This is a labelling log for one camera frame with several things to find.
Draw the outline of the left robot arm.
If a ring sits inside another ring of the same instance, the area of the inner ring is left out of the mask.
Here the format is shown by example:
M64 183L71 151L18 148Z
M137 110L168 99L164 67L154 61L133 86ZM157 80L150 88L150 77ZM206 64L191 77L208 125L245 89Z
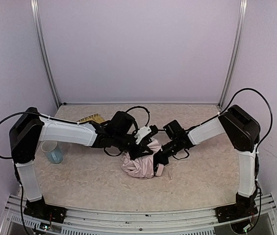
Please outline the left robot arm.
M57 119L39 113L34 107L18 115L20 118L9 131L9 141L15 175L27 197L21 211L57 223L63 223L67 210L45 203L34 168L37 147L45 146L52 156L57 153L60 142L102 149L116 147L134 160L152 153L148 143L158 132L154 126L139 128L135 118L124 111L118 111L103 123Z

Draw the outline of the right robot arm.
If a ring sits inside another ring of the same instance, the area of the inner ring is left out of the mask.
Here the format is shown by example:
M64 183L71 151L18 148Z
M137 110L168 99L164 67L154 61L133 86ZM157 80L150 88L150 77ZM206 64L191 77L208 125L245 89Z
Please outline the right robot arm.
M203 123L185 130L177 120L165 125L170 142L163 145L153 156L153 167L159 169L169 163L169 157L179 151L188 151L202 142L226 134L239 159L239 187L236 201L216 208L220 223L236 220L258 213L255 198L259 188L256 182L259 171L257 146L260 142L260 125L238 105L233 105Z

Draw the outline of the pink and black umbrella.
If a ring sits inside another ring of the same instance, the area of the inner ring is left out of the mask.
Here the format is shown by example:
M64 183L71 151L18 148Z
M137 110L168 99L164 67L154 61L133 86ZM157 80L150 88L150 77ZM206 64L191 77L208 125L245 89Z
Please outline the pink and black umbrella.
M160 177L166 169L169 180L172 180L171 172L164 164L156 163L155 154L162 149L161 142L155 138L151 139L151 143L147 145L152 151L151 155L139 157L135 160L130 158L129 153L124 153L121 159L121 169L129 176L139 179L150 179L152 177Z

